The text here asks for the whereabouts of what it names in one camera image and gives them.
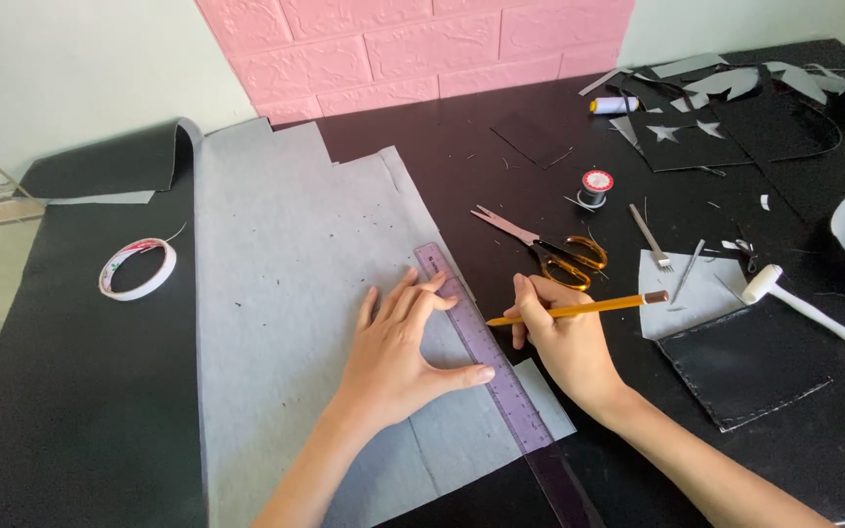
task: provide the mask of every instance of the pencil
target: pencil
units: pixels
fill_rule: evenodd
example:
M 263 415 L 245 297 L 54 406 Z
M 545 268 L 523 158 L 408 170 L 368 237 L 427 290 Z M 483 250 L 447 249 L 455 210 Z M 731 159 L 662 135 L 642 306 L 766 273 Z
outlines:
M 566 318 L 569 316 L 577 316 L 579 314 L 588 314 L 590 312 L 604 312 L 605 310 L 618 310 L 619 308 L 633 308 L 635 306 L 650 305 L 652 303 L 663 303 L 669 299 L 666 290 L 653 291 L 651 293 L 644 293 L 641 295 L 629 295 L 627 297 L 619 297 L 617 299 L 610 299 L 608 301 L 599 301 L 597 303 L 588 303 L 587 305 L 565 306 L 562 308 L 554 308 L 546 310 L 546 313 L 553 318 Z M 515 324 L 524 322 L 523 318 L 493 318 L 487 321 L 488 326 L 503 326 L 505 324 Z

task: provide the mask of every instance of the star shape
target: star shape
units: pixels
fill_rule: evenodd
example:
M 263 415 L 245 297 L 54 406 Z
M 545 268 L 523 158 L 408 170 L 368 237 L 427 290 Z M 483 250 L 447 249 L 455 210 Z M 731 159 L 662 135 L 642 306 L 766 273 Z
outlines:
M 679 141 L 677 141 L 676 137 L 673 137 L 673 133 L 678 131 L 680 127 L 665 127 L 663 125 L 659 127 L 652 127 L 651 125 L 647 125 L 647 127 L 651 129 L 651 132 L 657 134 L 657 143 L 660 143 L 664 139 L 670 139 L 674 143 L 680 143 Z
M 710 134 L 712 137 L 718 137 L 719 139 L 726 139 L 719 133 L 716 129 L 719 127 L 719 123 L 704 123 L 700 120 L 697 120 L 697 126 L 700 130 Z

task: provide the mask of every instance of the purple ruler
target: purple ruler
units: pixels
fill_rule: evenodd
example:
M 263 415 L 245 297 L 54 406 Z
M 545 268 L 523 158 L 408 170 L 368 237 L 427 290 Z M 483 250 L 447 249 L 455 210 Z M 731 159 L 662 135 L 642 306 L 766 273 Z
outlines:
M 458 297 L 458 304 L 449 310 L 452 326 L 474 363 L 494 367 L 494 379 L 487 383 L 488 393 L 498 406 L 517 447 L 531 466 L 559 523 L 575 528 L 604 527 L 598 512 L 537 413 L 534 403 L 520 384 L 520 379 L 513 373 L 513 367 L 504 351 L 494 340 L 481 312 L 461 278 L 442 255 L 439 245 L 432 242 L 417 248 L 416 258 L 429 277 L 440 270 L 446 272 L 445 284 L 439 293 L 442 297 Z

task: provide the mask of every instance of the scissors blade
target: scissors blade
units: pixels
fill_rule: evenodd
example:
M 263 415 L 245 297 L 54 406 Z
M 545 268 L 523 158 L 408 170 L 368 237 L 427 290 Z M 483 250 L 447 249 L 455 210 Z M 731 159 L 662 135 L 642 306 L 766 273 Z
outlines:
M 537 235 L 535 233 L 530 233 L 529 231 L 527 231 L 525 229 L 521 229 L 520 227 L 517 227 L 513 223 L 510 223 L 510 222 L 504 220 L 503 218 L 499 217 L 497 214 L 495 214 L 495 213 L 493 213 L 493 212 L 491 212 L 491 211 L 489 211 L 489 210 L 487 210 L 487 209 L 485 209 L 481 206 L 475 206 L 475 207 L 482 210 L 484 212 L 484 214 L 482 214 L 481 212 L 478 212 L 476 210 L 471 211 L 471 214 L 477 216 L 478 218 L 481 218 L 482 220 L 490 223 L 491 225 L 494 225 L 495 227 L 499 228 L 502 231 L 506 231 L 506 232 L 510 233 L 511 235 L 514 235 L 515 237 L 519 238 L 520 241 L 523 242 L 526 245 L 534 245 L 534 242 L 536 242 L 537 240 L 540 239 L 540 235 Z

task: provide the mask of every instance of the pink brick wall panel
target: pink brick wall panel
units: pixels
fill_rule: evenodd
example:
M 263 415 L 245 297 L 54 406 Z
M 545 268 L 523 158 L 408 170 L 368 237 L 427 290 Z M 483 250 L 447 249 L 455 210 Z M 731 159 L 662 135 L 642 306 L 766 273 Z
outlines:
M 620 40 L 634 6 L 634 0 L 559 0 L 504 9 L 500 57 Z
M 227 57 L 292 42 L 278 0 L 197 0 L 197 5 Z
M 230 59 L 253 104 L 298 99 L 370 82 L 360 36 Z
M 282 0 L 292 34 L 314 39 L 432 14 L 431 0 Z
M 364 35 L 376 80 L 421 75 L 498 58 L 500 13 L 418 23 Z
M 454 97 L 499 88 L 519 87 L 552 81 L 559 73 L 561 55 L 548 56 L 508 64 L 484 66 L 466 71 L 441 73 L 440 97 Z
M 426 77 L 319 95 L 318 102 L 325 115 L 335 115 L 438 98 L 439 82 Z
M 463 13 L 489 9 L 491 7 L 522 6 L 533 4 L 536 0 L 433 0 L 433 9 L 437 16 L 451 15 L 452 13 Z
M 282 125 L 296 121 L 307 121 L 321 117 L 321 106 L 314 96 L 293 101 L 273 102 L 256 106 L 260 117 L 268 117 L 269 123 Z
M 618 62 L 622 41 L 596 42 L 562 55 L 559 79 L 611 71 Z

